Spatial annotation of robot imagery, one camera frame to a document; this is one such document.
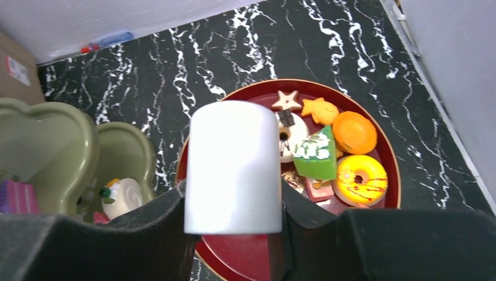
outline round red tray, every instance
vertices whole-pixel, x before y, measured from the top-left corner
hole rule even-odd
[[[227,95],[223,100],[250,101],[271,109],[271,104],[278,100],[278,90],[283,92],[298,91],[300,104],[302,104],[303,99],[314,100],[322,97],[335,104],[341,111],[354,111],[369,119],[377,129],[378,139],[376,149],[368,155],[381,162],[388,176],[388,191],[384,199],[372,208],[399,208],[401,182],[398,163],[391,144],[374,118],[351,98],[322,84],[297,79],[278,79],[245,86]],[[316,132],[322,127],[315,124],[310,116],[304,117],[303,120],[308,125],[310,133]],[[177,166],[177,181],[186,178],[187,154],[188,141],[186,140]],[[292,163],[281,165],[282,172],[293,168]],[[349,208],[336,196],[318,204],[334,214],[340,214]],[[270,280],[266,235],[203,235],[202,241],[197,243],[196,250],[206,266],[221,279]]]

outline white toy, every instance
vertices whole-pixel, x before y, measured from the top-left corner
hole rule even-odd
[[[100,190],[102,207],[110,220],[143,205],[141,187],[133,179],[114,179]]]
[[[292,162],[296,145],[309,135],[308,126],[300,116],[290,113],[287,109],[276,113],[275,117],[279,121],[279,156],[281,163]]]

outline star-shaped cookie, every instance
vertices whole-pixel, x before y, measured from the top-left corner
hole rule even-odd
[[[296,100],[298,98],[298,91],[293,91],[290,94],[285,94],[282,91],[277,91],[277,95],[279,96],[279,100],[277,100],[272,108],[275,110],[286,110],[290,111],[301,109],[301,104],[297,103]]]

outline pink item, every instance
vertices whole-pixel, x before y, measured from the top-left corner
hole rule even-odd
[[[94,224],[107,224],[110,219],[107,217],[105,213],[94,212],[93,213],[93,223]]]
[[[306,177],[305,187],[308,193],[308,198],[313,202],[325,201],[334,195],[331,180],[315,180]]]
[[[0,187],[0,213],[39,214],[33,186],[13,180],[4,181]]]

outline yellow donut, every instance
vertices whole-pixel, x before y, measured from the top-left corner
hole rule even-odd
[[[336,195],[352,206],[371,206],[384,198],[387,175],[381,163],[367,155],[344,157],[337,163]]]

